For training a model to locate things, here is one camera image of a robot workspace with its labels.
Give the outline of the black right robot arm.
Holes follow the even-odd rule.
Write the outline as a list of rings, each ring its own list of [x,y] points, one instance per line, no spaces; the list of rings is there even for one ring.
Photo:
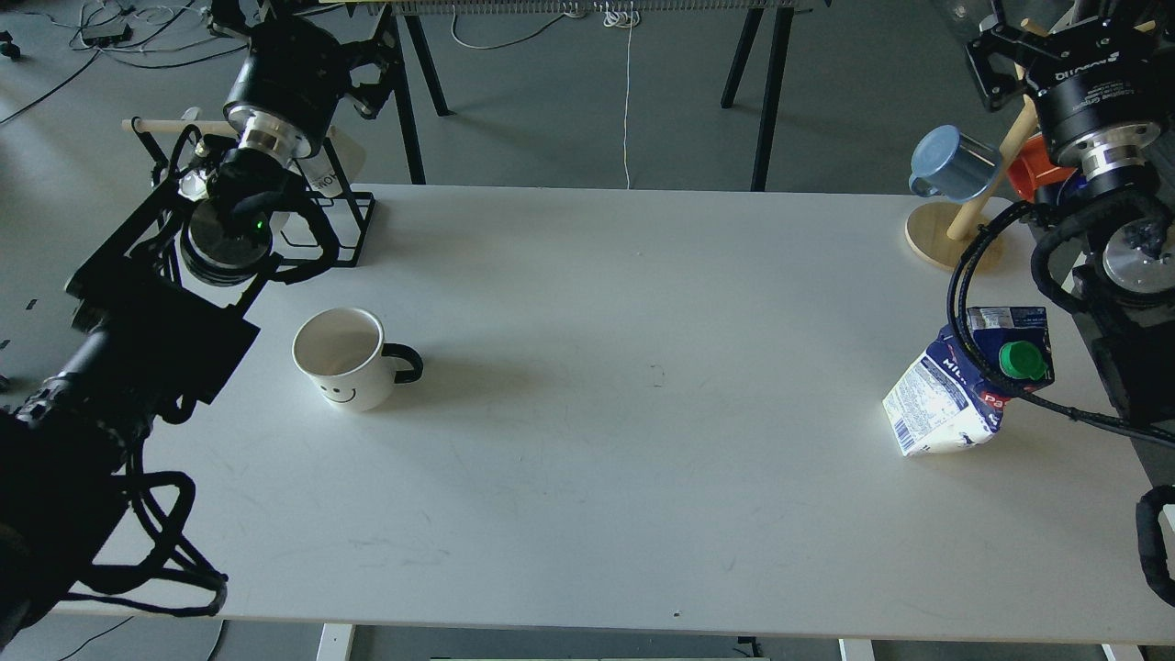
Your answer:
[[[1171,2],[1077,1],[1063,29],[1013,26],[1003,4],[967,42],[988,110],[1023,94],[1053,164],[1085,186],[1053,204],[1018,202],[982,225],[958,259],[946,297],[948,325],[978,371],[1012,397],[1092,427],[1171,448],[1171,205],[1146,155],[1171,131]],[[965,306],[972,275],[1008,225],[1041,229],[1034,285],[1076,323],[1113,414],[1045,400],[998,375],[980,352]]]

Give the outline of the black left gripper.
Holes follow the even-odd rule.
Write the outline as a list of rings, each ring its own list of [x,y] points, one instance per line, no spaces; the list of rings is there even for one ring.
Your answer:
[[[298,1],[260,1],[249,23],[239,1],[213,1],[209,28],[246,41],[246,62],[224,102],[241,146],[261,148],[251,131],[275,142],[277,158],[318,154],[343,99],[376,119],[400,77],[403,56],[395,14],[380,11],[371,38],[341,42],[298,14]]]

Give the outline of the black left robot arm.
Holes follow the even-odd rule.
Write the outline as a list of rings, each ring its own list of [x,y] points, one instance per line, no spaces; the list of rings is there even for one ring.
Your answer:
[[[212,32],[246,46],[227,133],[188,122],[155,153],[150,195],[67,282],[83,344],[4,413],[4,645],[65,601],[175,618],[224,603],[227,576],[184,537],[193,478],[148,473],[145,441],[230,380],[262,288],[340,267],[340,235],[291,166],[335,160],[340,102],[376,119],[403,79],[390,1],[350,42],[306,7],[262,1],[249,21],[236,1],[212,4]]]

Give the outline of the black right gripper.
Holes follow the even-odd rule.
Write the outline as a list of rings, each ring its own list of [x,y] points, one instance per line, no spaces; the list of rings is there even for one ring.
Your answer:
[[[993,1],[965,53],[987,110],[1027,97],[1052,163],[1137,166],[1171,126],[1170,21],[1170,1],[1099,1],[1038,35]]]

